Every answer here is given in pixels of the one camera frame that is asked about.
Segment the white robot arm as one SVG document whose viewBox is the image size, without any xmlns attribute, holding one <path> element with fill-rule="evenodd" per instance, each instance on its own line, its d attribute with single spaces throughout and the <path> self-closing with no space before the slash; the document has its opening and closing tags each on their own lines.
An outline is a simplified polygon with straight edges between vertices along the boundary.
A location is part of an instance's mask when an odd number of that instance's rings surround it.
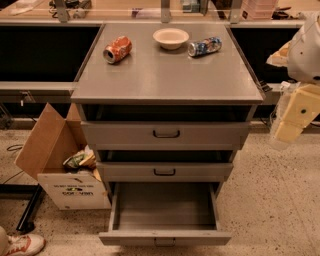
<svg viewBox="0 0 320 256">
<path fill-rule="evenodd" d="M 298 82 L 292 89 L 283 86 L 271 142 L 285 147 L 294 142 L 320 114 L 320 13 L 305 15 L 306 21 L 293 38 L 267 59 L 267 63 L 286 67 L 288 76 Z"/>
</svg>

